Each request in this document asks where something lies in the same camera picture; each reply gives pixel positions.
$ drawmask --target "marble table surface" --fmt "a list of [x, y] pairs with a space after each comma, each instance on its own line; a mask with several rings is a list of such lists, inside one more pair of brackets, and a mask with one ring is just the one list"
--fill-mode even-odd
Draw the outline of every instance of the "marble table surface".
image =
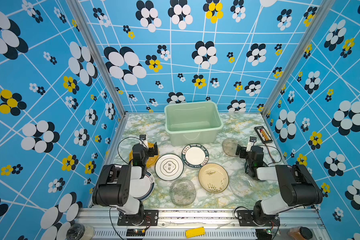
[[[208, 163], [217, 163], [225, 168], [228, 175], [232, 176], [232, 180], [245, 178], [248, 175], [244, 170], [244, 159], [239, 157], [230, 157], [223, 152], [221, 146], [222, 142], [226, 138], [238, 139], [244, 146], [246, 146], [250, 136], [258, 138], [254, 131], [255, 126], [264, 126], [266, 124], [260, 114], [240, 114], [240, 113], [220, 113], [221, 119], [224, 123], [223, 129], [218, 133], [216, 140], [212, 143], [202, 144], [209, 152], [210, 159]], [[138, 137], [140, 134], [146, 134], [149, 142], [157, 142], [159, 155], [173, 153], [181, 156], [181, 151], [185, 146], [173, 147], [169, 140], [169, 135], [165, 131], [165, 115], [160, 113], [152, 114], [128, 114], [128, 121], [126, 123], [125, 131], [122, 139], [129, 136]], [[123, 159], [128, 159], [128, 154], [134, 144], [137, 143], [137, 139], [129, 138], [124, 140], [119, 147], [120, 155]], [[262, 145], [262, 142], [258, 139], [256, 145]], [[270, 163], [271, 159], [264, 148], [264, 161]], [[274, 148], [269, 148], [275, 161], [280, 160], [280, 155]], [[123, 161], [117, 155], [114, 160], [115, 164], [123, 164]], [[251, 189], [246, 191], [245, 194], [241, 193], [237, 195], [233, 194], [230, 185], [221, 193], [213, 194], [207, 192], [199, 183], [198, 173], [199, 169], [192, 169], [184, 165], [184, 171], [179, 178], [186, 178], [192, 181], [196, 188], [196, 199], [192, 204], [187, 206], [178, 207], [172, 203], [169, 196], [169, 187], [173, 181], [164, 181], [160, 179], [154, 170], [154, 165], [148, 168], [155, 179], [155, 186], [152, 194], [143, 200], [144, 208], [236, 208], [238, 206], [244, 206], [247, 208], [253, 208], [254, 204], [258, 200], [267, 199], [270, 196], [279, 192], [277, 182], [272, 181], [252, 181]]]

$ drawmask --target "white ceramic plate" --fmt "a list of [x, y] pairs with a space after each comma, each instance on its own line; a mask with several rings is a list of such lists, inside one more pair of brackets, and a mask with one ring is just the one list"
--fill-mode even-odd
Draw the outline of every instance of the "white ceramic plate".
[[227, 188], [229, 177], [227, 171], [222, 166], [208, 163], [199, 171], [199, 182], [208, 192], [219, 193]]
[[154, 177], [150, 172], [146, 172], [143, 179], [134, 179], [129, 184], [129, 194], [142, 201], [151, 195], [154, 189]]
[[194, 143], [184, 147], [181, 158], [188, 167], [199, 168], [208, 162], [209, 153], [203, 145]]
[[166, 154], [157, 160], [155, 170], [158, 177], [162, 180], [172, 181], [182, 174], [184, 164], [179, 156]]

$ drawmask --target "wire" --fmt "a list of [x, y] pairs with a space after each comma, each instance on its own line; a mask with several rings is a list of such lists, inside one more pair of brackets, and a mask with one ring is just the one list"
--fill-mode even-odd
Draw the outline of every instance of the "wire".
[[111, 209], [112, 209], [112, 207], [109, 209], [109, 219], [110, 219], [110, 223], [112, 224], [113, 230], [115, 230], [115, 232], [116, 232], [117, 236], [119, 236], [119, 238], [121, 238], [122, 240], [125, 240], [125, 239], [122, 238], [122, 237], [120, 236], [120, 234], [116, 231], [115, 226], [113, 226], [112, 218], [110, 217], [110, 210], [111, 210]]
[[235, 208], [235, 210], [233, 211], [233, 216], [234, 216], [235, 218], [237, 218], [237, 219], [239, 219], [239, 217], [236, 217], [236, 211], [237, 211], [237, 209], [239, 209], [239, 208], [244, 208], [244, 209], [250, 211], [250, 210], [247, 209], [246, 207], [242, 207], [242, 206]]
[[[267, 147], [267, 148], [268, 148], [268, 147], [273, 147], [273, 146], [267, 146], [267, 145], [256, 145], [256, 146], [263, 146], [263, 147]], [[283, 159], [281, 152], [280, 152], [276, 147], [273, 147], [273, 148], [276, 149], [276, 150], [279, 152], [279, 154], [280, 154], [280, 161], [268, 163], [268, 164], [266, 164], [267, 166], [268, 166], [269, 164], [272, 164], [272, 163], [279, 163], [279, 162], [281, 162], [282, 159]]]
[[[123, 160], [126, 164], [131, 164], [132, 161], [129, 161], [129, 163], [127, 163], [127, 162], [121, 157], [120, 152], [118, 151], [118, 147], [120, 146], [120, 143], [121, 143], [122, 141], [124, 141], [125, 139], [127, 139], [127, 138], [136, 138], [136, 139], [138, 139], [139, 141], [141, 141], [141, 139], [138, 138], [138, 137], [126, 137], [126, 138], [124, 138], [123, 140], [121, 140], [121, 141], [118, 143], [118, 145], [117, 145], [117, 153], [118, 153], [118, 156], [119, 156], [119, 157], [121, 158], [121, 160]], [[145, 143], [144, 143], [143, 141], [141, 141], [141, 142], [144, 144], [144, 146], [145, 146], [147, 149], [149, 149], [148, 146], [145, 145]]]
[[275, 235], [273, 236], [272, 240], [276, 237], [276, 235], [277, 235], [277, 233], [278, 233], [278, 231], [279, 231], [279, 227], [280, 227], [280, 225], [278, 225], [277, 230], [276, 230], [276, 233], [275, 233]]

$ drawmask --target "beige plate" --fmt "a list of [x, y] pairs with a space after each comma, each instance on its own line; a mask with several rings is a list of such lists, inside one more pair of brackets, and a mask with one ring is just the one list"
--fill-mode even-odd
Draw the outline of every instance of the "beige plate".
[[222, 166], [208, 163], [199, 171], [199, 182], [208, 192], [219, 193], [227, 188], [229, 177], [227, 171]]

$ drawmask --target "plastic basin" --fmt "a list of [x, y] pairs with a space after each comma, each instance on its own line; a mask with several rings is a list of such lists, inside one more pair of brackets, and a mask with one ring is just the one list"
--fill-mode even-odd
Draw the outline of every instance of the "plastic basin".
[[216, 103], [211, 101], [169, 104], [164, 112], [172, 146], [214, 142], [224, 125]]

